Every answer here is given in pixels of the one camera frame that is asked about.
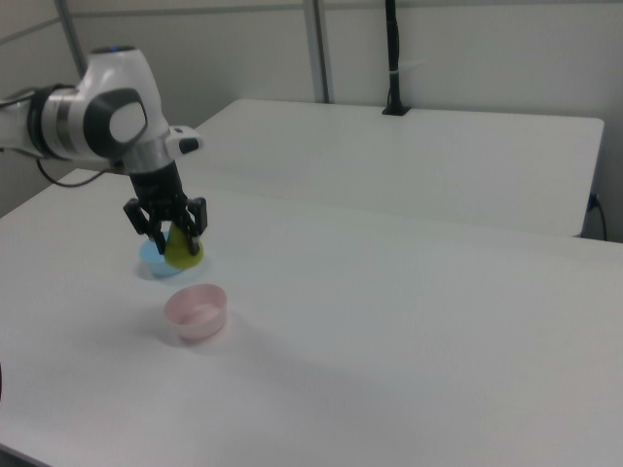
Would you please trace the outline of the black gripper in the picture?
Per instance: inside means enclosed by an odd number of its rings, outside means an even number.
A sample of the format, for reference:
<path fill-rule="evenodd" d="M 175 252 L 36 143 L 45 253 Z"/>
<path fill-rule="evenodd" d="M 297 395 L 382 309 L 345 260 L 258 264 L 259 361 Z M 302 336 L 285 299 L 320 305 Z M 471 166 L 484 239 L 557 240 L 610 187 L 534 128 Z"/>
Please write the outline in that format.
<path fill-rule="evenodd" d="M 169 248 L 199 254 L 201 236 L 208 223 L 206 200 L 187 198 L 176 163 L 151 172 L 131 173 L 129 179 L 137 198 L 124 205 L 124 212 L 135 231 L 154 242 L 163 256 L 166 240 L 162 221 L 156 213 L 145 210 L 175 206 L 169 227 Z"/>

